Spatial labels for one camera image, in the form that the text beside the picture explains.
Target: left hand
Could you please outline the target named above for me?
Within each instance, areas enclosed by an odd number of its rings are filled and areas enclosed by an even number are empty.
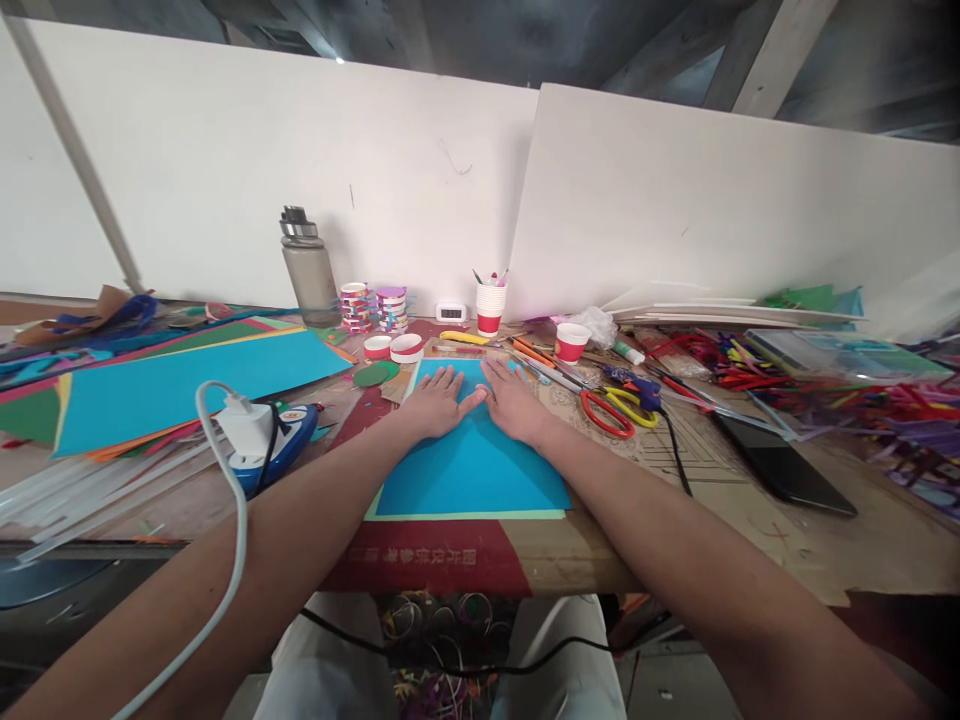
[[[481,385],[457,404],[462,385],[463,373],[454,373],[452,366],[440,368],[433,377],[424,375],[395,415],[421,438],[443,437],[487,397]]]

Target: orange pen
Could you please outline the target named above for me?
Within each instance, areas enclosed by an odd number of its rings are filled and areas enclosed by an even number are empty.
[[[541,355],[530,343],[528,343],[527,341],[525,341],[525,340],[523,340],[523,339],[521,339],[521,338],[514,338],[514,339],[513,339],[513,347],[516,348],[516,350],[517,350],[518,352],[523,353],[523,354],[526,355],[527,357],[531,357],[531,358],[533,358],[534,360],[536,360],[536,361],[538,361],[538,362],[542,362],[544,365],[546,365],[546,366],[547,366],[548,368],[550,368],[551,370],[557,367],[557,366],[554,365],[552,362],[550,362],[549,360],[547,360],[547,358],[545,358],[543,355]]]

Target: smartphone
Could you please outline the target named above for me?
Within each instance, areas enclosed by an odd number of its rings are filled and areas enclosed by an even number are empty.
[[[712,413],[724,435],[773,495],[785,502],[856,517],[857,509],[776,433]]]

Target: gray water bottle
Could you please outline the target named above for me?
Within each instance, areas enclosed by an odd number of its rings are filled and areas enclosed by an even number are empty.
[[[283,259],[293,283],[293,292],[303,321],[313,327],[340,324],[337,284],[330,267],[330,254],[317,233],[316,223],[307,220],[302,207],[284,205],[280,214]]]

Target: foam board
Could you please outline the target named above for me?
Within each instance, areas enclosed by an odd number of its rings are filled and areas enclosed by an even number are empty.
[[[20,21],[161,297],[290,306],[285,204],[338,282],[473,305],[503,271],[537,92],[176,38]]]
[[[759,298],[833,283],[863,286],[871,334],[922,334],[960,313],[960,274],[935,270],[960,257],[958,170],[954,147],[547,84],[505,317],[645,285]]]

